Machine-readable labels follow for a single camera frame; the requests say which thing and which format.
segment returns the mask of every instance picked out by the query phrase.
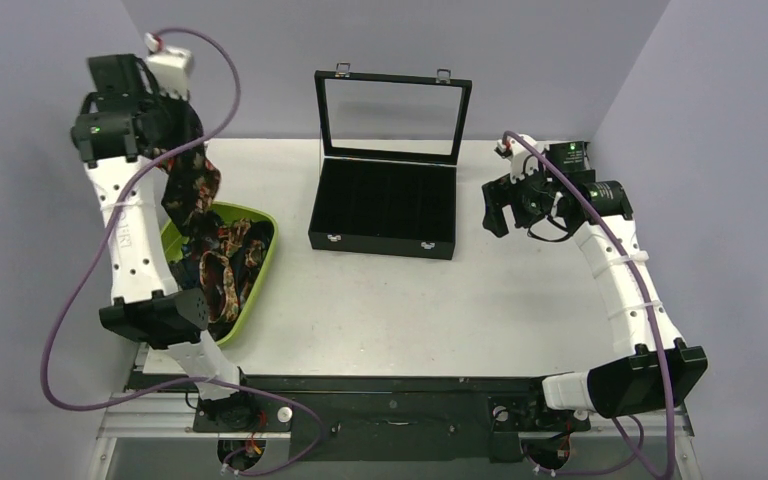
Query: green plastic bin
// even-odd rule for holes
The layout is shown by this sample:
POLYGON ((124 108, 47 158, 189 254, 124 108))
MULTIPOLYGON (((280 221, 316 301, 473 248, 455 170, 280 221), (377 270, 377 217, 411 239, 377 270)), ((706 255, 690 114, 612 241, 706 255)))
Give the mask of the green plastic bin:
MULTIPOLYGON (((210 209, 216 212, 226 224, 241 218, 248 218, 255 222, 266 220, 272 224, 274 230, 272 242, 269 244, 269 250, 266 251, 266 258, 263 260, 263 265, 260 268, 260 275, 258 275, 257 280, 254 282, 249 298, 246 300, 245 306, 243 306, 243 309, 240 311, 240 316, 237 317, 237 322, 234 323, 234 326, 231 327, 231 331, 228 332, 227 335, 216 341, 217 344, 222 345, 234 338, 234 335, 243 328, 243 324, 246 323, 249 313, 252 311, 252 308, 254 308, 255 301, 260 295, 260 289, 263 288, 263 283, 266 280, 266 274, 269 272, 269 266, 272 265, 272 257, 275 253, 275 241, 278 239, 278 224, 275 223, 274 218, 261 211, 231 203, 213 202, 213 206, 211 206, 210 209)), ((180 260, 182 256, 181 245, 186 243, 187 239, 181 236, 181 232, 178 231, 178 228, 175 227, 172 222, 167 222, 166 225, 164 225, 163 229, 160 231, 160 239, 163 243, 163 254, 166 256, 166 261, 171 262, 180 260)))

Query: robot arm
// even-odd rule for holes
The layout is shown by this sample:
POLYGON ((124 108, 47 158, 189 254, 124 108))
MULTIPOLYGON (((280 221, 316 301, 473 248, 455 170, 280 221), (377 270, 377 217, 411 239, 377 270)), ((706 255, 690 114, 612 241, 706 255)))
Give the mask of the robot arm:
POLYGON ((586 161, 586 144, 568 142, 542 145, 531 137, 523 140, 545 153, 584 198, 595 208, 608 228, 620 239, 648 288, 651 302, 626 266, 629 258, 613 247, 601 226, 592 222, 557 178, 536 163, 531 154, 514 142, 500 141, 496 152, 511 162, 511 172, 482 187, 485 199, 483 225, 497 237, 508 233, 502 209, 510 206, 517 228, 527 229, 546 219, 572 238, 587 260, 605 303, 614 338, 617 360, 586 372, 573 372, 543 380, 546 405, 556 410, 595 411, 606 418, 665 408, 656 347, 647 321, 646 308, 655 311, 661 342, 666 348, 672 379, 673 399, 680 404, 707 368, 701 347, 689 348, 661 305, 640 248, 631 205, 622 185, 597 182, 586 161))
MULTIPOLYGON (((200 122, 187 104, 192 54, 159 44, 152 50, 145 61, 134 55, 90 58, 97 92, 87 96, 72 129, 105 224, 114 209, 121 208, 108 245, 111 305, 100 309, 99 317, 106 329, 165 350, 190 377, 239 385, 244 382, 242 372, 207 332, 203 292, 198 288, 180 291, 169 270, 151 182, 139 183, 117 203, 120 188, 150 163, 156 149, 200 136, 196 131, 200 122)), ((226 424, 232 426, 235 418, 248 421, 240 409, 251 409, 249 394, 211 383, 197 386, 206 413, 227 417, 226 424)))

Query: red wire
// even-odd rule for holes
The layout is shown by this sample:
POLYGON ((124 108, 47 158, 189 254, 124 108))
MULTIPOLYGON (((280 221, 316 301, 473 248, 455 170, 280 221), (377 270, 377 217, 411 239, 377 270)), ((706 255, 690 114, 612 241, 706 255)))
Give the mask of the red wire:
POLYGON ((258 423, 257 428, 252 430, 251 436, 246 441, 246 445, 248 445, 252 449, 252 451, 255 451, 255 443, 254 443, 254 436, 255 436, 255 434, 257 433, 258 430, 260 430, 261 428, 266 426, 266 412, 261 410, 260 413, 258 414, 258 417, 260 418, 260 422, 258 423))

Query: metal clasp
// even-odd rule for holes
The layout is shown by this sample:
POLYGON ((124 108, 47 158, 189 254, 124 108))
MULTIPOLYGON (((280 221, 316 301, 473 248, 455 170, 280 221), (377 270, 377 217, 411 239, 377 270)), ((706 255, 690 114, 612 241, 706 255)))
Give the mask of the metal clasp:
POLYGON ((349 78, 351 75, 349 73, 349 70, 351 69, 352 64, 349 62, 340 62, 337 64, 337 68, 335 68, 334 76, 337 78, 349 78))
POLYGON ((442 83, 444 85, 452 83, 452 71, 448 68, 438 68, 437 83, 442 83))

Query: white table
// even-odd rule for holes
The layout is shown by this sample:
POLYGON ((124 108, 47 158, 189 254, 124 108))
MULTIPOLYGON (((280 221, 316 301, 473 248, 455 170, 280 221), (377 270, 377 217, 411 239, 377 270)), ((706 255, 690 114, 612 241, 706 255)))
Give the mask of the white table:
MULTIPOLYGON (((464 142, 452 261, 313 250, 319 140, 210 142, 217 200, 278 222, 277 250, 247 324, 223 346, 249 374, 538 376, 615 358, 602 299, 574 243, 481 227, 481 185, 507 162, 464 142)), ((180 373, 150 352, 144 373, 180 373)))

